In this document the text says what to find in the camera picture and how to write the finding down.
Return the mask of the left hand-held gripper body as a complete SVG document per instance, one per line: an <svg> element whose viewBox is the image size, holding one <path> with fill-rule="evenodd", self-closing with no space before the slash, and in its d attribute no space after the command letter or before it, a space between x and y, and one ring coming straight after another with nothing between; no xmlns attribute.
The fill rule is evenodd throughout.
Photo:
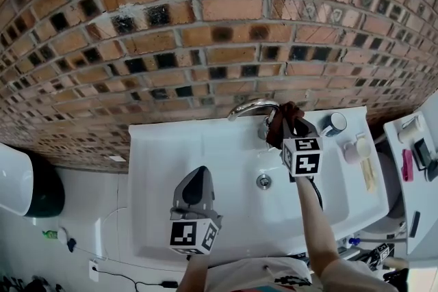
<svg viewBox="0 0 438 292"><path fill-rule="evenodd" d="M170 209L170 249L182 255L208 255L222 228L222 216L214 210L211 172L202 165L175 188Z"/></svg>

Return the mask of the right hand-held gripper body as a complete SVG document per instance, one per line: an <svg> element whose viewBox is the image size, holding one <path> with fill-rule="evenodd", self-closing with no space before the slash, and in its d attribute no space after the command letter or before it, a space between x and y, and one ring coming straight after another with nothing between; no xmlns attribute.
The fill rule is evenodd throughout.
<svg viewBox="0 0 438 292"><path fill-rule="evenodd" d="M287 168L289 181L295 183L298 177L315 177L322 168L322 138L316 128L304 118L294 120L290 129L288 121L283 119L283 142L281 158Z"/></svg>

